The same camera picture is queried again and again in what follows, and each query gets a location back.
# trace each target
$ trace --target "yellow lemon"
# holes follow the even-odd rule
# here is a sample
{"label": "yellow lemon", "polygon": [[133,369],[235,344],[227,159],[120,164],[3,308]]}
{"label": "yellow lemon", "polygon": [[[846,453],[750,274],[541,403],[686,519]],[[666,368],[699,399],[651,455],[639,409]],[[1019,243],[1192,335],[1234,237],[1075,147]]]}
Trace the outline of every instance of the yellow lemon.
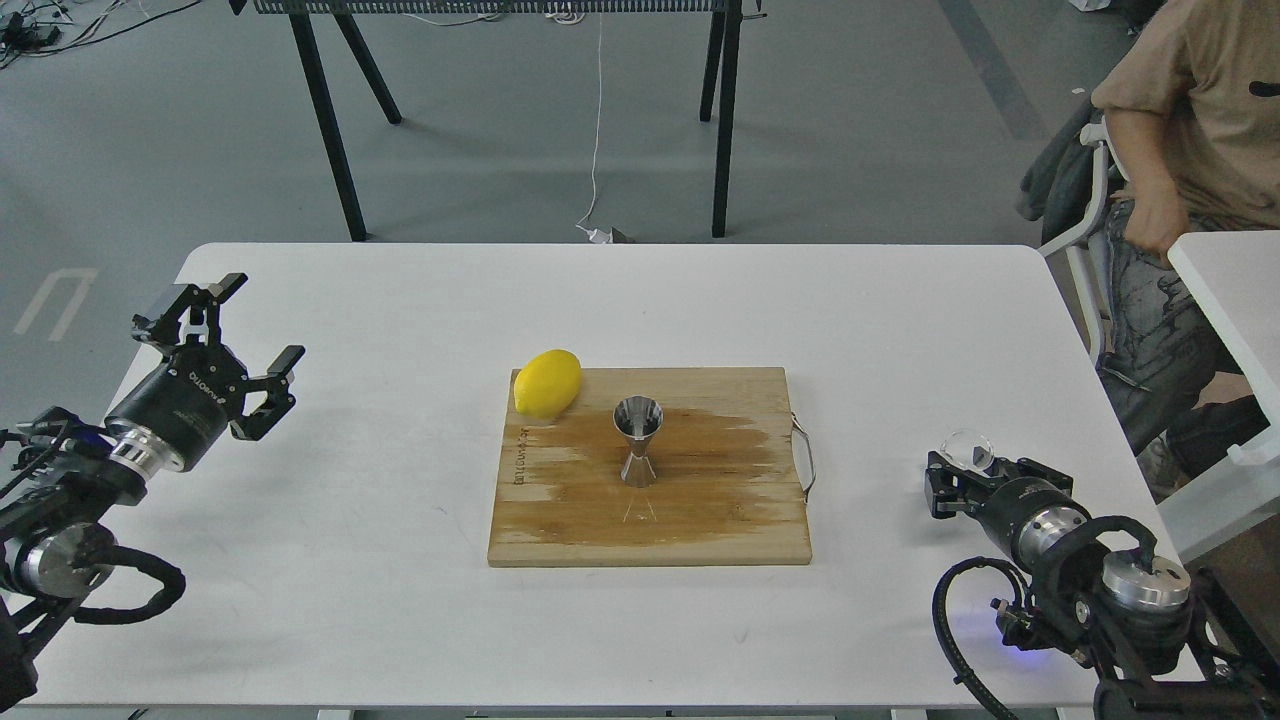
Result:
{"label": "yellow lemon", "polygon": [[516,413],[550,420],[564,411],[582,387],[582,365],[567,350],[548,350],[516,374]]}

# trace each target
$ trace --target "person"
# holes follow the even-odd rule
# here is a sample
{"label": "person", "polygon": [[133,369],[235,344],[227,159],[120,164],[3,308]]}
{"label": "person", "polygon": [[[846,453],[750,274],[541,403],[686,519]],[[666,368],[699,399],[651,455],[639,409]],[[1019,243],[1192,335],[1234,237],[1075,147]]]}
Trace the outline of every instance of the person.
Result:
{"label": "person", "polygon": [[1129,179],[1106,219],[1098,377],[1157,498],[1267,427],[1252,396],[1194,407],[1233,361],[1167,254],[1190,231],[1280,228],[1274,83],[1280,0],[1170,0],[1092,94]]}

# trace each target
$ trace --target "wooden cutting board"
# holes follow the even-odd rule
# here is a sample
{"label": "wooden cutting board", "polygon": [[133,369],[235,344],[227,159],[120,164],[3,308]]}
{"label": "wooden cutting board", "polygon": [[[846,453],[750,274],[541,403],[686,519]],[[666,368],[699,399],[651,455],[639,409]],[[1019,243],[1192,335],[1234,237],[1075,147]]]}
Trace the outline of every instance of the wooden cutting board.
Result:
{"label": "wooden cutting board", "polygon": [[[613,407],[663,409],[649,445],[658,479],[622,483]],[[813,557],[791,455],[782,368],[582,370],[573,405],[531,423],[507,393],[489,565],[806,565]]]}

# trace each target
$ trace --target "table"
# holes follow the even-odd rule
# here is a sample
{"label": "table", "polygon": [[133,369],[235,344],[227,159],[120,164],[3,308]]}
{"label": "table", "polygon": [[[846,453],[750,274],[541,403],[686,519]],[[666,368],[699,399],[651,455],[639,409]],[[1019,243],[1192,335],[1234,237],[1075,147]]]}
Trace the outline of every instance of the table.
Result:
{"label": "table", "polygon": [[1249,380],[1271,427],[1160,505],[1184,559],[1280,510],[1280,231],[1188,233],[1169,260]]}
{"label": "table", "polygon": [[[238,15],[248,0],[229,0]],[[703,96],[699,119],[712,119],[716,81],[721,81],[719,128],[716,145],[716,186],[712,199],[712,237],[724,237],[728,215],[728,172],[733,149],[733,109],[737,99],[737,53],[742,28],[742,0],[253,0],[259,13],[288,14],[293,27],[293,40],[298,46],[307,90],[315,108],[320,135],[324,138],[329,167],[338,199],[347,219],[351,240],[362,242],[364,213],[356,196],[356,182],[351,177],[347,150],[338,129],[338,117],[329,95],[320,49],[311,29],[310,14],[330,14],[338,23],[343,38],[356,56],[369,87],[374,91],[387,122],[398,126],[403,119],[390,90],[356,27],[356,13],[673,13],[709,12],[712,31],[707,45],[707,68],[703,74]],[[760,0],[756,0],[756,10]]]}
{"label": "table", "polygon": [[[965,425],[1074,475],[1085,507],[1172,556],[1032,249],[216,243],[178,281],[233,270],[250,281],[223,340],[255,373],[305,345],[297,407],[106,515],[187,594],[140,625],[68,626],[33,703],[977,707],[929,603],[947,568],[998,551],[968,518],[931,519],[923,493],[927,452]],[[783,366],[818,470],[813,562],[489,568],[509,373],[549,347],[602,368]],[[140,351],[122,395],[156,359]],[[1006,592],[995,574],[954,588],[970,662],[1015,707],[1088,705],[1092,673],[1000,646],[987,603]],[[150,593],[119,573],[93,600]]]}

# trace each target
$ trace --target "silver cylinder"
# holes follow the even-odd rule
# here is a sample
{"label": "silver cylinder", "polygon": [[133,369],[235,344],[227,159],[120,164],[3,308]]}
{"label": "silver cylinder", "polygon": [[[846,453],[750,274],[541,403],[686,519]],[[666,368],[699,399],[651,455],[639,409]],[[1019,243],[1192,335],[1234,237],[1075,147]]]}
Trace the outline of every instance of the silver cylinder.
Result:
{"label": "silver cylinder", "polygon": [[1041,510],[1027,520],[1018,533],[1018,557],[1028,568],[1036,565],[1036,561],[1053,547],[1053,543],[1080,527],[1085,520],[1087,518],[1079,510],[1064,505]]}
{"label": "silver cylinder", "polygon": [[1192,578],[1181,565],[1156,556],[1147,573],[1129,552],[1112,552],[1102,560],[1102,584],[1123,607],[1140,612],[1175,612],[1187,602]]}
{"label": "silver cylinder", "polygon": [[111,574],[110,565],[79,565],[86,553],[115,544],[111,532],[96,523],[77,523],[46,536],[18,561],[17,575],[27,592],[74,600],[86,597]]}
{"label": "silver cylinder", "polygon": [[182,455],[150,429],[124,421],[116,423],[115,428],[123,428],[124,433],[118,437],[110,460],[133,470],[143,482],[160,470],[177,473],[186,465]]}

